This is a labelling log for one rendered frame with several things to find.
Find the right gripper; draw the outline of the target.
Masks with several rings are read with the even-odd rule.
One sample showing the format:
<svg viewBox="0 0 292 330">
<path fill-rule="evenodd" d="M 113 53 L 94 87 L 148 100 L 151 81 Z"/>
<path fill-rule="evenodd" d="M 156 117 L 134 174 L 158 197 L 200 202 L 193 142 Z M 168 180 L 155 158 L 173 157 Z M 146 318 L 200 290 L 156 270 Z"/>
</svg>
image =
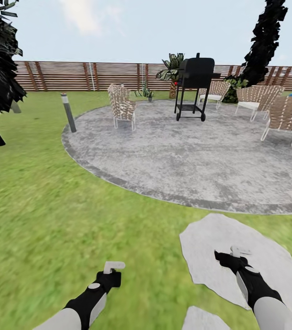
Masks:
<svg viewBox="0 0 292 330">
<path fill-rule="evenodd" d="M 236 262 L 243 262 L 244 264 L 248 264 L 248 260 L 245 257 L 240 256 L 239 258 L 234 257 L 227 253 L 218 253 L 215 251 L 215 258 L 219 260 L 219 263 L 223 267 L 229 267 L 231 270 L 233 269 L 233 265 Z"/>
</svg>

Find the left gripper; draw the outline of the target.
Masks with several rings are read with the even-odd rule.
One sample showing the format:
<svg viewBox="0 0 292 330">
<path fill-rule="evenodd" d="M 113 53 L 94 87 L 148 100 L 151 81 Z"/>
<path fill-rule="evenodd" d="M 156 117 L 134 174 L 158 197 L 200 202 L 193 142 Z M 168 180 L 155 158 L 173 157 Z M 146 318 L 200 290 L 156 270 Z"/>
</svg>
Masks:
<svg viewBox="0 0 292 330">
<path fill-rule="evenodd" d="M 105 274 L 103 271 L 97 272 L 96 280 L 106 279 L 109 282 L 109 290 L 112 287 L 120 287 L 121 286 L 121 272 L 115 272 Z"/>
</svg>

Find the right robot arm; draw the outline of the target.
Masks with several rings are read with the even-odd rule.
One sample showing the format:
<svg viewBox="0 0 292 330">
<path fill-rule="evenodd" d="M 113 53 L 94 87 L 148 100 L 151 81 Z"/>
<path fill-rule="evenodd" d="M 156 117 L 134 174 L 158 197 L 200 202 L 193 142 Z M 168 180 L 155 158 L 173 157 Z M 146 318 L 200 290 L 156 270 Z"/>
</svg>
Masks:
<svg viewBox="0 0 292 330">
<path fill-rule="evenodd" d="M 215 258 L 223 267 L 229 267 L 237 278 L 237 284 L 257 319 L 260 330 L 292 330 L 292 312 L 283 303 L 281 296 L 272 290 L 260 277 L 258 270 L 248 265 L 240 256 L 254 254 L 246 247 L 232 245 L 231 253 L 218 253 Z"/>
</svg>

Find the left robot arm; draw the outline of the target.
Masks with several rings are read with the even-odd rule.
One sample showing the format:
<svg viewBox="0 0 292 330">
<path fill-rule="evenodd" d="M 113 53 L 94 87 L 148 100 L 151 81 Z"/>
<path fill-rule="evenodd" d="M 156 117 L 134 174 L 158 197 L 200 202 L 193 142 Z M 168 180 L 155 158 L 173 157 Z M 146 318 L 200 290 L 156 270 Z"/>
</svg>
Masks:
<svg viewBox="0 0 292 330">
<path fill-rule="evenodd" d="M 87 290 L 71 299 L 64 309 L 32 330 L 89 330 L 90 326 L 103 311 L 107 294 L 112 287 L 121 286 L 121 272 L 124 262 L 107 261 L 104 271 L 97 272 L 96 280 Z"/>
</svg>

